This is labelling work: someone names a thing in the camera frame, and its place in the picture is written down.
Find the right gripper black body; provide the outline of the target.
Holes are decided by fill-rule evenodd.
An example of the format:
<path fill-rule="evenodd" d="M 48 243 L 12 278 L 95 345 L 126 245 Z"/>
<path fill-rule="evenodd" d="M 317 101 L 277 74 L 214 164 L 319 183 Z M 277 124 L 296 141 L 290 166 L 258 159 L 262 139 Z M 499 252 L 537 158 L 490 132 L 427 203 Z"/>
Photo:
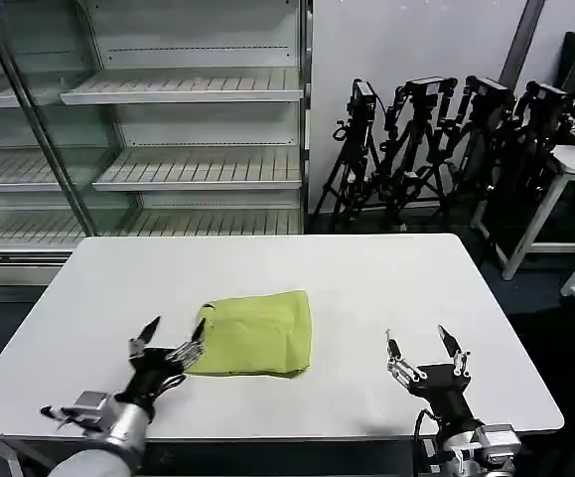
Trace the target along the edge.
<path fill-rule="evenodd" d="M 412 382 L 409 392 L 429 403 L 440 430 L 474 430 L 482 424 L 464 397 L 470 378 L 456 376 L 452 364 L 420 366 L 419 370 L 425 378 Z"/>

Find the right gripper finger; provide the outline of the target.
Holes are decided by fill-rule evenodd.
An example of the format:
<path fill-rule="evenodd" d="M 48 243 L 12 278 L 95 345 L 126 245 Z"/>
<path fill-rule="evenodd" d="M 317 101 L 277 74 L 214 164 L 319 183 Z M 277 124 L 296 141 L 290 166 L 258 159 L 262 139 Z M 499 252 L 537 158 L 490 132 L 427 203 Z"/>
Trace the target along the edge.
<path fill-rule="evenodd" d="M 470 357 L 469 351 L 464 351 L 457 339 L 450 334 L 442 325 L 438 326 L 440 338 L 444 347 L 453 362 L 453 374 L 456 377 L 469 377 L 471 374 L 468 371 L 468 359 Z"/>
<path fill-rule="evenodd" d="M 392 338 L 390 329 L 386 330 L 385 336 L 388 354 L 387 369 L 393 378 L 409 391 L 412 385 L 417 385 L 424 379 L 424 373 L 405 361 L 397 342 Z"/>

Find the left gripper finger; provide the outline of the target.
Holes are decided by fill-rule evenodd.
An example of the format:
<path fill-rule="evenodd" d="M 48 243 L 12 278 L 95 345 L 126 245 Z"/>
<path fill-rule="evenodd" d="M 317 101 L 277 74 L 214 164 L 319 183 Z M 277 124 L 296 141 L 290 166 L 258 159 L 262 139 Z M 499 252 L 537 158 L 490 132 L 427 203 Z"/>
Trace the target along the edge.
<path fill-rule="evenodd" d="M 154 334 L 157 331 L 159 322 L 161 320 L 160 316 L 157 316 L 154 320 L 148 323 L 135 338 L 129 340 L 129 358 L 137 359 L 144 355 L 146 346 L 151 342 Z"/>
<path fill-rule="evenodd" d="M 165 362 L 180 370 L 182 373 L 191 368 L 204 353 L 206 319 L 199 321 L 191 339 L 169 352 Z"/>

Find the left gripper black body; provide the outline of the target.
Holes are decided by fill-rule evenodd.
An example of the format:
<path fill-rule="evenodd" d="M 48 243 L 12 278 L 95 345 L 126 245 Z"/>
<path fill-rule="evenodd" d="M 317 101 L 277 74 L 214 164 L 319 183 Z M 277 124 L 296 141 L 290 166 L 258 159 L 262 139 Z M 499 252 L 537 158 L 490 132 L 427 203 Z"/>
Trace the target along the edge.
<path fill-rule="evenodd" d="M 143 354 L 129 360 L 134 374 L 127 387 L 114 396 L 117 402 L 153 405 L 158 396 L 182 383 L 185 369 L 168 359 L 170 349 L 147 348 Z"/>

